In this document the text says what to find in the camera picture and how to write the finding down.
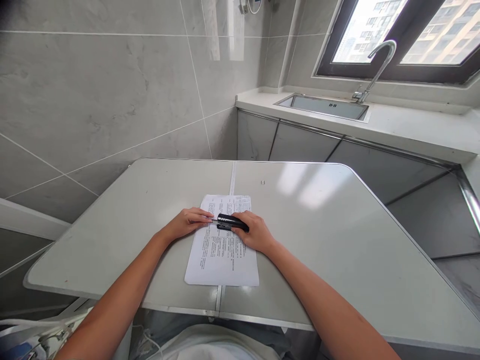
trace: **forearm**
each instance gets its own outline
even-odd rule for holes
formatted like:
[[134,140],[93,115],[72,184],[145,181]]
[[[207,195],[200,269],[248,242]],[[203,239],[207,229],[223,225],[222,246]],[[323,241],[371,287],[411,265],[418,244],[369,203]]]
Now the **forearm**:
[[113,356],[168,244],[168,239],[159,233],[152,237],[82,321],[55,360],[103,360]]
[[348,301],[283,245],[275,242],[265,255],[288,281],[336,360],[400,360]]

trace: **window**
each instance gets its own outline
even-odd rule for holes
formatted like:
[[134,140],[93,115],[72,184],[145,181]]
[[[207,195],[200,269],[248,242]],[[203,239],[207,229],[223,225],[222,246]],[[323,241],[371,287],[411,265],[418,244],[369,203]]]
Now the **window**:
[[480,33],[473,32],[480,32],[479,0],[343,0],[316,75],[371,79],[388,49],[367,55],[395,39],[380,80],[463,84],[480,70]]
[[466,40],[466,39],[460,40],[459,42],[456,43],[455,49],[463,48],[463,47],[465,46],[465,44],[468,43],[468,42],[469,42],[469,41]]
[[462,17],[472,17],[480,10],[480,2],[471,4],[465,12],[461,15]]
[[371,17],[367,20],[366,24],[367,25],[375,25],[376,22],[377,22],[377,18],[376,17]]
[[478,30],[480,30],[480,21],[477,21],[476,24],[471,27],[470,32],[473,33],[477,32]]
[[464,26],[465,26],[464,23],[456,23],[456,24],[453,24],[453,25],[451,26],[451,28],[448,29],[448,31],[447,31],[446,34],[447,34],[447,35],[456,35],[456,34],[458,34],[458,33],[460,32],[460,30],[463,29]]

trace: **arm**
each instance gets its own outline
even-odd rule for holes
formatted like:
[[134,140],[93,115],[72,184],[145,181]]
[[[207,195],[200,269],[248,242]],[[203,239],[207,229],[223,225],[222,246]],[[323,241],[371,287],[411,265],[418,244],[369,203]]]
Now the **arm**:
[[232,215],[250,228],[248,233],[239,228],[232,231],[280,270],[336,360],[400,360],[348,301],[273,238],[261,217],[250,211]]
[[81,322],[55,360],[109,360],[127,332],[160,257],[175,239],[211,223],[213,215],[183,209],[157,232]]

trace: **stack of paper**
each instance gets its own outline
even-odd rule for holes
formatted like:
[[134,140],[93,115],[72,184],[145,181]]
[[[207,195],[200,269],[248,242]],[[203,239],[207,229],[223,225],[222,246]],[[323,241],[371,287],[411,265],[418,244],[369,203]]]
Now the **stack of paper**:
[[[250,196],[206,195],[200,205],[212,213],[231,215],[252,210]],[[258,286],[257,252],[228,230],[213,222],[196,231],[186,267],[185,282],[190,285]]]

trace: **white shirt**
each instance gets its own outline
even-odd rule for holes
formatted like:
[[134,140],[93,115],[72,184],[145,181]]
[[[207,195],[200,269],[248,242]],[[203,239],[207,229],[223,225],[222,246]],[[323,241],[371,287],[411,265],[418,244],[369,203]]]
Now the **white shirt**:
[[280,360],[271,347],[239,332],[212,324],[186,328],[150,360]]

